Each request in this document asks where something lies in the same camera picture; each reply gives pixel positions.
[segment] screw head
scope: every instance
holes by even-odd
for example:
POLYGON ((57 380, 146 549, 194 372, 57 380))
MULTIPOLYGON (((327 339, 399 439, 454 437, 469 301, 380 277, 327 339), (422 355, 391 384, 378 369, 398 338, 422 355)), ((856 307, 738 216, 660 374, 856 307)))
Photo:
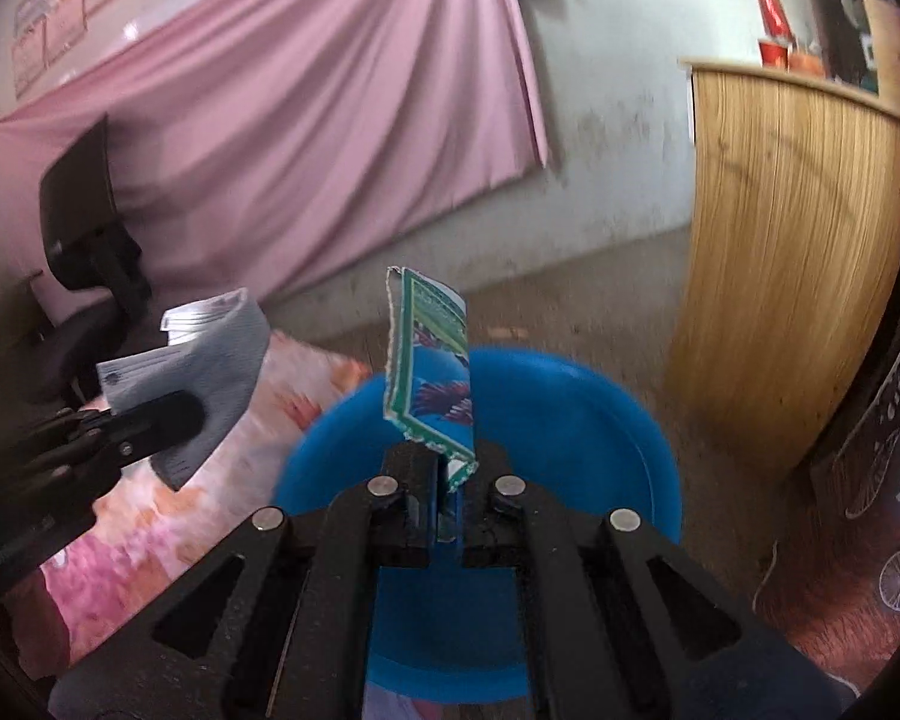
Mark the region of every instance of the screw head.
POLYGON ((519 476, 501 476, 495 483, 494 486, 497 488, 497 493, 501 495, 506 495, 507 498, 512 498, 514 495, 519 495, 523 493, 523 491, 527 488, 527 483, 524 482, 519 476))
POLYGON ((275 506, 266 506, 263 509, 257 509, 253 513, 253 517, 250 517, 250 522, 258 531, 272 531, 283 524, 283 512, 275 506))
POLYGON ((618 531, 631 533, 640 527, 640 515, 633 509, 616 509, 610 514, 610 524, 618 531))
POLYGON ((370 494, 376 495, 378 498, 386 498, 388 495, 396 493, 400 485, 392 476, 374 476, 367 482, 367 489, 370 494))

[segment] blue plastic basin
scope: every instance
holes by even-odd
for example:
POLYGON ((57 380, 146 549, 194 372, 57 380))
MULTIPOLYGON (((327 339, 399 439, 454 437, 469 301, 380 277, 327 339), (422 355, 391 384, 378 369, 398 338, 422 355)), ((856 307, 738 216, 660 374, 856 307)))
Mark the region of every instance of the blue plastic basin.
MULTIPOLYGON (((470 361, 477 438, 506 447, 514 472, 591 514, 629 507, 672 541, 680 492, 670 447, 619 386, 535 352, 475 349, 470 361)), ((290 456, 274 503, 303 514, 376 475, 401 440, 383 418, 377 376, 314 423, 290 456)), ((508 569, 464 570, 453 545, 426 571, 381 571, 367 678, 444 704, 524 695, 527 670, 508 569)))

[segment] pink curtain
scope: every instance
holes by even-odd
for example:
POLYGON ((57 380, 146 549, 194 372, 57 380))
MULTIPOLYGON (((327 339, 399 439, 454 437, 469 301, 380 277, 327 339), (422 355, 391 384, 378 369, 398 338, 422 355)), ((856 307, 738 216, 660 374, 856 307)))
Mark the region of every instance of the pink curtain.
MULTIPOLYGON (((163 305, 304 287, 547 159, 517 0, 204 0, 0 119, 21 272, 41 175, 103 112, 163 305)), ((88 302, 35 289, 55 320, 88 302)))

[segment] orange container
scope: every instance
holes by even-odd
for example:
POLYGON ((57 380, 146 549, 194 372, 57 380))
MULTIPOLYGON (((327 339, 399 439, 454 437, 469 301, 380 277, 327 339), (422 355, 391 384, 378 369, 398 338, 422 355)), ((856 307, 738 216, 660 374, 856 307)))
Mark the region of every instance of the orange container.
POLYGON ((761 39, 760 58, 763 59, 765 68, 787 69, 787 47, 780 45, 775 40, 761 39))
POLYGON ((826 72, 823 69, 823 60, 811 53, 793 52, 790 54, 790 69, 794 73, 802 73, 806 76, 816 76, 825 79, 826 72))

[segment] wooden counter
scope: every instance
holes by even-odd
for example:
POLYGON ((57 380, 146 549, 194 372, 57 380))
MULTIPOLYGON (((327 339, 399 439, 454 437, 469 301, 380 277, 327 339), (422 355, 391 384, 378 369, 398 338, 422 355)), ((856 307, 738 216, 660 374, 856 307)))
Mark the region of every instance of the wooden counter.
POLYGON ((667 389, 779 479, 871 344, 900 262, 900 105, 786 71, 690 61, 690 274, 667 389))

